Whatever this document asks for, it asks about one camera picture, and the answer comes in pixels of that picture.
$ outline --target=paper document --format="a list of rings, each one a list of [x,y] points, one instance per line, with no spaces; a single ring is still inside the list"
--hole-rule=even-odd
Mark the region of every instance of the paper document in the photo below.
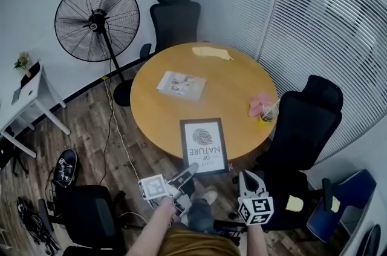
[[[205,84],[206,80],[200,77],[167,71],[158,83],[157,90],[170,96],[198,101]]]

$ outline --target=fan grille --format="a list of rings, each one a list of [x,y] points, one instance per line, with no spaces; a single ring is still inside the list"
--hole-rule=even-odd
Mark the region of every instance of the fan grille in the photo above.
[[[105,29],[115,56],[133,41],[140,24],[136,0],[62,0],[55,15],[55,31],[61,46],[70,55],[84,61],[111,58],[103,36],[89,25],[92,10],[106,13]]]

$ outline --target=round wooden table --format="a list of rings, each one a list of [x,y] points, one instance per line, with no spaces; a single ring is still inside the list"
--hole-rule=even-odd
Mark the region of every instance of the round wooden table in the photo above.
[[[200,57],[192,47],[223,48],[234,60]],[[200,100],[159,93],[156,87],[166,71],[205,78]],[[255,60],[223,45],[188,43],[159,52],[141,67],[131,89],[131,110],[143,134],[179,158],[183,158],[180,120],[220,117],[230,160],[251,152],[273,130],[275,121],[262,126],[257,117],[248,115],[250,99],[259,92],[268,94],[273,103],[278,99],[273,81]]]

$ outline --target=framed poster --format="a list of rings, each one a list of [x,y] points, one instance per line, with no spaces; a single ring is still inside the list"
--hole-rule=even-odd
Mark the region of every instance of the framed poster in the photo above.
[[[229,172],[220,118],[181,120],[180,131],[185,167],[197,162],[197,174]]]

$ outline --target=cable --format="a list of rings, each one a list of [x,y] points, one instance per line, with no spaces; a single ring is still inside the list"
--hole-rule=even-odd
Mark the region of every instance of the cable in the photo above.
[[[109,69],[110,69],[110,73],[111,73],[111,60],[109,62]],[[108,143],[109,143],[109,138],[110,138],[110,131],[111,131],[111,119],[114,115],[114,104],[111,102],[111,98],[109,96],[109,93],[111,95],[111,92],[110,92],[110,85],[111,85],[111,77],[109,78],[109,90],[108,90],[108,87],[106,86],[106,81],[104,80],[103,83],[105,84],[105,87],[106,87],[106,90],[108,92],[108,97],[109,97],[109,105],[111,107],[111,115],[110,115],[110,119],[109,119],[109,131],[108,131],[108,138],[106,139],[106,144],[105,144],[105,148],[103,149],[103,177],[101,179],[101,181],[99,182],[99,185],[101,185],[102,181],[104,180],[104,178],[106,177],[106,148],[108,147]]]
[[[134,167],[134,165],[133,165],[133,163],[132,163],[132,160],[131,160],[131,158],[130,158],[130,156],[129,156],[129,152],[128,152],[128,150],[126,149],[126,145],[125,145],[125,143],[124,143],[124,141],[123,141],[123,137],[122,137],[122,134],[121,134],[121,132],[120,132],[119,123],[117,122],[117,118],[115,118],[115,113],[114,113],[113,108],[112,108],[112,105],[111,105],[111,104],[112,104],[111,94],[109,95],[109,91],[108,91],[108,87],[106,86],[106,82],[104,82],[104,83],[105,83],[106,92],[108,93],[109,104],[110,104],[110,107],[111,107],[111,109],[112,109],[112,115],[113,115],[113,117],[114,117],[115,124],[116,124],[116,126],[117,126],[117,131],[119,132],[119,135],[120,135],[120,138],[121,138],[122,146],[123,146],[124,150],[126,151],[126,155],[128,155],[129,162],[130,162],[130,164],[131,164],[131,166],[132,166],[132,168],[133,168],[133,171],[134,171],[134,174],[135,174],[137,180],[140,180],[140,178],[138,177],[137,171],[135,170],[135,167]]]
[[[125,213],[121,214],[120,216],[117,216],[117,218],[123,217],[123,216],[126,215],[126,214],[134,214],[134,215],[137,215],[138,217],[141,217],[145,223],[148,224],[148,221],[146,220],[145,217],[143,217],[143,216],[141,216],[140,214],[135,213],[135,212],[125,212]]]
[[[151,205],[151,207],[153,209],[155,209],[155,207],[153,205],[158,206],[158,203],[154,199],[150,199],[149,204]]]
[[[44,194],[46,196],[46,202],[48,202],[48,197],[47,197],[47,187],[48,187],[48,182],[51,182],[51,192],[53,191],[53,182],[50,180],[51,174],[53,173],[54,168],[50,170],[48,173],[47,181],[46,181],[46,187],[44,188]]]

